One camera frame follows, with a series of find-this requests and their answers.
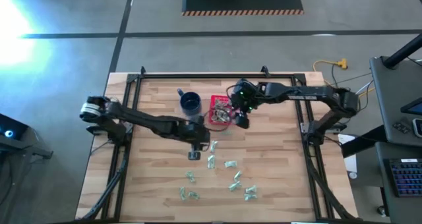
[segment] wooden table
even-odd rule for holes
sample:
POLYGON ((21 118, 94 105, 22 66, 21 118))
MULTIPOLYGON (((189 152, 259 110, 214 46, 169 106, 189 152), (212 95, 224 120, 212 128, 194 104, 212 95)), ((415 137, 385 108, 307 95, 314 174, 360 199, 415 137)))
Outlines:
MULTIPOLYGON (((324 84, 320 72, 305 74, 309 86, 324 84)), ((111 73, 105 95, 121 101, 126 77, 127 73, 111 73)), ((259 81, 290 85, 287 79, 259 81)), ((225 95, 226 88, 236 82, 237 79, 144 79, 138 110, 183 117, 176 92, 181 88, 197 92, 202 98, 202 110, 206 111, 211 95, 225 95)), ((316 119, 328 111, 321 102, 312 102, 312 106, 316 119)), ((261 105, 249 118, 251 127, 247 130, 230 126, 229 132, 212 132, 211 139, 218 141, 215 169, 207 169, 210 152, 202 153, 200 161, 189 161, 190 145, 160 138, 147 128, 135 126, 120 221, 314 221, 294 102, 261 105), (236 160, 238 168, 226 169, 224 162, 230 160, 236 160), (187 171, 194 172, 196 183, 185 177, 187 171), (243 173, 243 187, 230 192, 228 186, 238 171, 243 173), (252 185, 258 187, 258 199, 246 202, 244 188, 252 185), (200 200, 182 201, 182 186, 187 192, 199 193, 200 200)), ((106 140, 105 136, 96 137, 93 149, 106 140)), ((321 149, 330 188, 348 212, 357 216, 340 148, 325 141, 321 149)), ((87 213, 104 191, 112 150, 113 145, 106 145, 90 157, 76 217, 87 213)), ((318 196, 323 209, 321 192, 318 196)))

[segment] black mat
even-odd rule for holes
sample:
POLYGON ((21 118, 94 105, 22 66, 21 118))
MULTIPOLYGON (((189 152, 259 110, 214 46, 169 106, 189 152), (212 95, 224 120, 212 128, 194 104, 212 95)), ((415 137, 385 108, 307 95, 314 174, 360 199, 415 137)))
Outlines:
POLYGON ((301 0, 183 0, 183 16, 303 14, 301 0))

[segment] keyboard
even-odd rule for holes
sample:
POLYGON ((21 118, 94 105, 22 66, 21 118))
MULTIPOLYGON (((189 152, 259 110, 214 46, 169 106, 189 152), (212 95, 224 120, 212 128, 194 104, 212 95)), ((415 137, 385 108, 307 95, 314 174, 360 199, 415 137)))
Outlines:
POLYGON ((422 197, 422 159, 385 159, 397 197, 422 197))

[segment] gray floor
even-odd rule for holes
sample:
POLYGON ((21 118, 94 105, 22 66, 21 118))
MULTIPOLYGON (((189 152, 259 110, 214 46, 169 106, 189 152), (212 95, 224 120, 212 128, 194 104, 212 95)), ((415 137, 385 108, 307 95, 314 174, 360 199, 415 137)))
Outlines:
MULTIPOLYGON (((302 0, 303 16, 182 17, 181 0, 133 0, 128 32, 221 30, 408 30, 422 28, 419 0, 302 0)), ((0 0, 5 33, 116 33, 126 0, 0 0)), ((125 39, 117 72, 309 71, 319 59, 349 62, 337 81, 370 72, 369 59, 389 55, 414 35, 283 36, 125 39)), ((11 223, 70 221, 75 215, 92 136, 78 118, 88 95, 106 85, 115 38, 0 42, 0 113, 35 128, 54 156, 29 170, 11 223)), ((421 58, 422 52, 413 55, 421 58)), ((329 65, 318 66, 332 82, 329 65)), ((341 83, 358 90, 371 75, 341 83)), ((362 134, 381 124, 377 97, 346 132, 362 134)), ((371 156, 358 157, 371 159, 371 156)), ((352 183, 359 216, 375 213, 380 195, 352 183)))

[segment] mug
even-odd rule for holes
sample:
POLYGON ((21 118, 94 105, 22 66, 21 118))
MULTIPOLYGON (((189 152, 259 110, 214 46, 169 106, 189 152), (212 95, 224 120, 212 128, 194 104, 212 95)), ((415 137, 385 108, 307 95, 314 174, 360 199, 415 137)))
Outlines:
POLYGON ((188 116, 197 115, 201 111, 201 102, 198 94, 194 92, 183 93, 181 89, 177 89, 180 95, 180 107, 184 114, 188 116))

